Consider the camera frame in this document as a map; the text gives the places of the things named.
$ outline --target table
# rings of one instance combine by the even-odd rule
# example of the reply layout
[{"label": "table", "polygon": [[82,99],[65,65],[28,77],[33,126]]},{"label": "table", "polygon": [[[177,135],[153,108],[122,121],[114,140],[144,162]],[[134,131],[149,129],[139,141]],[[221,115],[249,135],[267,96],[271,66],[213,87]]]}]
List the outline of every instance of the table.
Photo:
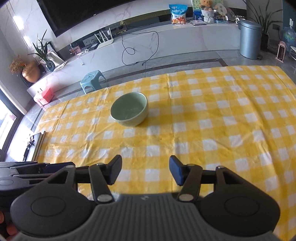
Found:
[{"label": "table", "polygon": [[[289,56],[291,56],[291,58],[296,61],[296,48],[295,47],[291,46]],[[294,74],[295,74],[296,73],[296,67],[292,66],[292,68],[294,69]]]},{"label": "table", "polygon": [[[140,91],[149,116],[139,126],[110,117],[121,95]],[[179,190],[170,155],[214,170],[223,165],[272,196],[281,208],[275,233],[296,233],[296,86],[275,66],[232,66],[148,77],[105,88],[49,108],[37,131],[48,132],[39,162],[76,166],[123,158],[112,191]],[[201,195],[212,192],[203,185]],[[79,187],[84,195],[90,186]]]}]

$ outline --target trash can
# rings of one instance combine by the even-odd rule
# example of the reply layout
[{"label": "trash can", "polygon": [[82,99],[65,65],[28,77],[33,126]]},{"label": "trash can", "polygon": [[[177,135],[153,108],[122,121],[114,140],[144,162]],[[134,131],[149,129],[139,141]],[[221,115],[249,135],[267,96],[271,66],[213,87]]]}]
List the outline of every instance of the trash can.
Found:
[{"label": "trash can", "polygon": [[262,27],[260,24],[242,20],[239,52],[249,59],[257,59],[260,52]]}]

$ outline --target stool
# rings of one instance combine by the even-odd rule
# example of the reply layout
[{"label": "stool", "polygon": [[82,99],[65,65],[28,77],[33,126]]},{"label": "stool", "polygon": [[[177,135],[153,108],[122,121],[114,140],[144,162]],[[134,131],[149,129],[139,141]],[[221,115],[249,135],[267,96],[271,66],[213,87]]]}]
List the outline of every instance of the stool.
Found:
[{"label": "stool", "polygon": [[94,91],[102,89],[102,86],[100,85],[100,82],[99,82],[99,78],[101,76],[105,79],[107,86],[108,86],[108,82],[107,82],[106,78],[104,77],[104,75],[99,70],[96,70],[96,71],[88,73],[83,78],[83,80],[80,81],[80,85],[83,89],[83,92],[86,94],[86,92],[85,92],[86,87],[91,87]]}]

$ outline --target pink heater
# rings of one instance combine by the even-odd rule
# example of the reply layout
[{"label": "pink heater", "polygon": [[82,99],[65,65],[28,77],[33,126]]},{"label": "pink heater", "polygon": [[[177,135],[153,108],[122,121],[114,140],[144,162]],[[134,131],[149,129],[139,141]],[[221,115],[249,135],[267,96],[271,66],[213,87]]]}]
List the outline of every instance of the pink heater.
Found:
[{"label": "pink heater", "polygon": [[279,42],[279,49],[278,49],[278,54],[276,56],[276,59],[283,63],[285,58],[285,53],[286,53],[286,44],[283,41],[281,41]]}]

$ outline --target black cable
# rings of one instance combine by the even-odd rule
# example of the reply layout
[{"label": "black cable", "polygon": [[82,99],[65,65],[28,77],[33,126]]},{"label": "black cable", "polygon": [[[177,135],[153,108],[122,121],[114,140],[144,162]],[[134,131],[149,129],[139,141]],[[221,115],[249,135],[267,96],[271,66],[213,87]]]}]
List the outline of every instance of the black cable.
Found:
[{"label": "black cable", "polygon": [[[278,29],[278,34],[279,34],[279,31],[280,31],[280,30]],[[279,39],[282,41],[282,39],[281,39],[280,35],[279,35]]]},{"label": "black cable", "polygon": [[[144,63],[146,63],[148,60],[150,60],[150,59],[151,59],[151,58],[157,53],[157,51],[158,51],[158,48],[159,48],[159,35],[158,35],[158,32],[156,32],[156,31],[150,31],[150,32],[137,33],[137,34],[126,33],[126,34],[133,34],[133,35],[138,35],[138,34],[149,34],[149,33],[156,33],[156,34],[157,34],[157,49],[156,49],[155,53],[154,53],[149,59],[147,59],[146,61],[144,61],[144,62],[142,63],[142,66],[144,65]],[[122,56],[121,56],[121,61],[122,61],[122,63],[123,63],[125,66],[133,66],[133,65],[137,64],[138,62],[135,62],[135,63],[133,63],[133,64],[125,64],[124,61],[123,61],[123,55],[124,55],[124,52],[127,52],[129,55],[134,55],[134,54],[136,53],[136,51],[135,51],[134,48],[131,48],[131,47],[127,47],[127,48],[126,48],[126,47],[124,46],[124,44],[123,44],[123,34],[122,34],[122,32],[120,32],[120,34],[121,34],[121,42],[122,42],[122,46],[124,47],[124,51],[122,52]],[[132,50],[134,51],[134,53],[129,53],[129,52],[127,51],[127,49],[132,49]]]},{"label": "black cable", "polygon": [[149,26],[151,24],[155,24],[155,23],[150,23],[150,24],[147,24],[147,25],[144,25],[144,26],[141,26],[141,27],[130,26],[130,25],[126,25],[126,23],[124,23],[125,26],[132,27],[132,28],[143,28],[143,27],[147,27],[147,26]]}]

